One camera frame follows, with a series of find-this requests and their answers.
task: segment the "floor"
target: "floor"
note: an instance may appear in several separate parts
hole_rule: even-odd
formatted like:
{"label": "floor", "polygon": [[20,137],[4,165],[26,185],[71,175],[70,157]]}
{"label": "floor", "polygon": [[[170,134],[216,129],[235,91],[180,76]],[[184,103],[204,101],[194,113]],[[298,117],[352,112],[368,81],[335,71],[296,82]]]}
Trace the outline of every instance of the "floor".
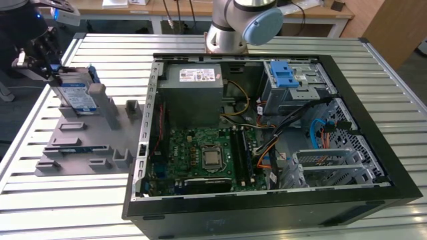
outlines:
{"label": "floor", "polygon": [[[210,28],[208,22],[198,23],[194,27],[192,22],[188,22],[188,26],[182,26],[186,34],[203,34]],[[91,21],[90,26],[86,22],[82,22],[79,27],[68,26],[59,29],[59,41],[62,49],[66,50],[67,46],[74,38],[75,33],[88,32],[94,33],[119,33],[132,34],[140,33],[147,34],[152,32],[151,25],[147,21]],[[427,104],[427,57],[422,57],[414,53],[403,66],[398,69],[398,74],[402,79],[414,90],[420,100]],[[26,121],[27,115],[34,107],[38,97],[42,93],[44,83],[40,81],[31,80],[26,77],[11,78],[0,72],[0,81],[15,94],[13,102],[3,102],[0,100],[0,160],[5,155],[9,145],[4,144],[3,141],[12,141],[20,127]]]}

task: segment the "green circuit board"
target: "green circuit board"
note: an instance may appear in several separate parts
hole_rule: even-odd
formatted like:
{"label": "green circuit board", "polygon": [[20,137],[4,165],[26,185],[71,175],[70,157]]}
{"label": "green circuit board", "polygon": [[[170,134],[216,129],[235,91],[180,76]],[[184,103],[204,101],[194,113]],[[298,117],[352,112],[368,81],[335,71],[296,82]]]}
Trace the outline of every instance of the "green circuit board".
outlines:
{"label": "green circuit board", "polygon": [[[164,169],[164,179],[159,179],[156,188],[163,196],[175,195],[172,179],[199,177],[222,177],[232,179],[232,192],[266,190],[266,177],[263,172],[254,175],[255,182],[242,186],[236,182],[235,162],[231,149],[231,130],[228,128],[172,129],[170,135],[168,163]],[[244,131],[247,143],[251,148],[258,145],[255,131]],[[216,147],[222,149],[222,168],[204,169],[203,149]]]}

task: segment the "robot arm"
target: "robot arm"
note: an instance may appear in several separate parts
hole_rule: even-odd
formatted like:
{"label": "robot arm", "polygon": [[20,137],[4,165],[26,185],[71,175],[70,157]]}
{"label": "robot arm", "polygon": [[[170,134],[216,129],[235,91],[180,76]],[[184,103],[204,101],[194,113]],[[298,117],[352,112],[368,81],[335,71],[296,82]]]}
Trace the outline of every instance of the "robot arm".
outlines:
{"label": "robot arm", "polygon": [[48,27],[38,7],[52,7],[59,22],[80,23],[79,11],[66,0],[1,0],[0,69],[20,69],[30,78],[46,81],[62,64],[62,51],[56,29]]}
{"label": "robot arm", "polygon": [[278,34],[283,14],[278,0],[215,0],[212,24],[206,36],[211,53],[243,53],[247,43],[259,46]]}

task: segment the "wooden desk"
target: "wooden desk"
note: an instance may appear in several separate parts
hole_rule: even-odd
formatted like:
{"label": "wooden desk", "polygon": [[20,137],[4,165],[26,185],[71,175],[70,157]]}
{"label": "wooden desk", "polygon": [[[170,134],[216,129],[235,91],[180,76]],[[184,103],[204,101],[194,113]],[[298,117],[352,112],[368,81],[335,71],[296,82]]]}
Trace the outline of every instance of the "wooden desk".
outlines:
{"label": "wooden desk", "polygon": [[[103,9],[103,0],[70,0],[79,9],[83,20],[150,20],[154,34],[162,34],[162,21],[167,21],[167,11],[163,0],[150,0],[146,6],[130,4],[128,8]],[[166,0],[166,5],[174,20],[178,20],[178,6],[174,0]],[[212,1],[198,0],[192,2],[196,21],[212,21]],[[179,0],[180,19],[192,21],[192,10],[190,0]],[[354,18],[352,12],[344,6],[343,10],[334,11],[327,7],[315,6],[307,10],[306,24],[332,25],[328,33],[330,38],[339,38],[346,27],[347,21]],[[303,13],[295,12],[283,18],[286,24],[300,24]]]}
{"label": "wooden desk", "polygon": [[[151,14],[167,15],[166,7],[162,0],[151,0],[152,4]],[[176,7],[176,2],[174,0],[166,0],[167,9],[171,15],[178,16],[179,11],[182,16],[192,16],[192,9],[190,5],[190,0],[179,1],[179,11]],[[192,2],[194,14],[196,16],[211,16],[212,15],[212,1],[200,0]],[[354,13],[344,6],[342,11],[335,11],[327,7],[315,6],[304,10],[307,19],[352,19],[355,17]],[[288,14],[288,18],[303,18],[303,12],[298,11]]]}

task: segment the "motherboard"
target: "motherboard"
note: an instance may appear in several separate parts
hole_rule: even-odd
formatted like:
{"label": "motherboard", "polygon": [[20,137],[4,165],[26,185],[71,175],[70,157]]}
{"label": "motherboard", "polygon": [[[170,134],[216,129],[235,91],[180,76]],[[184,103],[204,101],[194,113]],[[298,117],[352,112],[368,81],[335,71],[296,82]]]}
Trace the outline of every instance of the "motherboard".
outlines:
{"label": "motherboard", "polygon": [[266,190],[251,154],[256,146],[252,128],[172,129],[168,160],[154,164],[156,195]]}

